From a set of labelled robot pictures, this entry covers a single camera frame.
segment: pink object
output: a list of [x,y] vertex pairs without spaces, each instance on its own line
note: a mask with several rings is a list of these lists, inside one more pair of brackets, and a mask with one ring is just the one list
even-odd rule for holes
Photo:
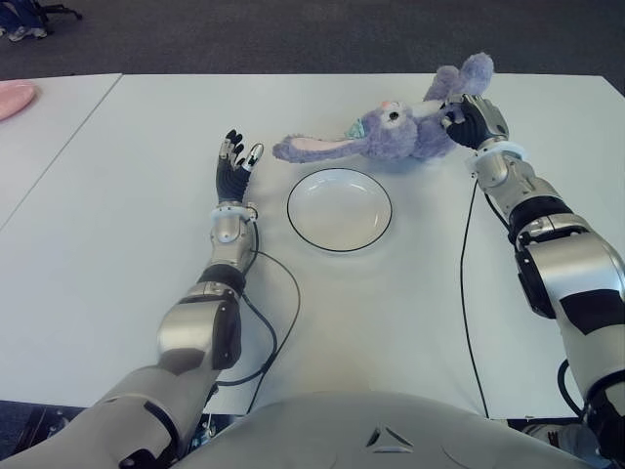
[[30,81],[0,81],[0,120],[24,109],[35,94],[35,85]]

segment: bunny face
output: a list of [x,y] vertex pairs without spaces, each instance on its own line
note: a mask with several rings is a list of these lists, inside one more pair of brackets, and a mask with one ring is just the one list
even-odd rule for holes
[[383,102],[362,117],[366,155],[382,160],[402,159],[414,151],[417,126],[410,107],[399,102]]

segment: chair leg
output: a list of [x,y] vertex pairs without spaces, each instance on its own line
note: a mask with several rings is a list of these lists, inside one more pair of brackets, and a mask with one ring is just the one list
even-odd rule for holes
[[74,15],[77,20],[82,20],[82,15],[80,13],[70,8],[67,8],[65,5],[61,5],[61,4],[60,5],[46,5],[45,7],[43,7],[43,11],[46,14],[61,13],[61,14],[66,14],[66,15]]

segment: plate rim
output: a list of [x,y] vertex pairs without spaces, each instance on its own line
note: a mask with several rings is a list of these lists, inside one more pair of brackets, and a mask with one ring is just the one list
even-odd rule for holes
[[[293,191],[305,179],[309,178],[313,174],[320,173],[322,171],[332,171],[332,170],[336,170],[336,169],[340,169],[340,170],[343,170],[343,171],[352,171],[354,173],[358,173],[358,174],[361,174],[362,176],[365,176],[365,177],[369,178],[371,181],[373,181],[375,184],[377,184],[380,187],[380,189],[382,190],[382,192],[386,196],[387,201],[389,202],[389,207],[391,209],[391,212],[389,213],[389,221],[387,222],[386,227],[384,227],[384,229],[380,232],[380,234],[378,234],[374,239],[372,239],[371,241],[367,242],[366,244],[363,244],[363,245],[361,245],[359,247],[355,247],[354,249],[331,249],[329,247],[323,247],[323,246],[320,246],[318,244],[315,244],[314,242],[312,242],[311,240],[306,238],[303,234],[301,234],[297,228],[295,228],[295,224],[293,223],[293,220],[291,219],[291,212],[289,210],[289,205],[290,205],[290,202],[291,202],[291,196],[293,195]],[[375,178],[373,178],[372,176],[370,176],[370,175],[368,175],[368,174],[366,174],[366,173],[364,173],[362,171],[358,171],[357,169],[352,169],[352,168],[344,168],[344,167],[323,168],[323,169],[317,169],[316,171],[312,171],[311,173],[309,173],[306,176],[304,176],[303,178],[301,178],[297,183],[295,183],[295,185],[293,186],[293,188],[291,188],[291,191],[289,192],[289,196],[286,199],[286,216],[289,219],[289,224],[291,225],[291,228],[295,231],[295,233],[297,233],[297,235],[301,239],[303,239],[305,242],[307,242],[311,246],[314,246],[314,247],[317,247],[319,249],[323,249],[324,251],[329,251],[329,252],[354,252],[354,251],[359,251],[360,249],[364,249],[365,247],[370,246],[375,241],[380,239],[384,235],[384,233],[387,232],[387,230],[389,229],[389,226],[391,225],[391,220],[393,219],[393,212],[394,212],[394,210],[393,210],[393,202],[391,201],[391,197],[389,196],[389,193],[384,188],[384,186],[382,186]]]

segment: pink inner ear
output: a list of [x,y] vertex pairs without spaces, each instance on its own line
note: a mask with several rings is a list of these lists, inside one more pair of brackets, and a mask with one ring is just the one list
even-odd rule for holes
[[353,140],[342,140],[340,142],[325,142],[323,140],[309,139],[308,137],[296,137],[291,139],[291,145],[294,149],[304,151],[328,151],[330,149],[340,149],[345,145],[349,145]]

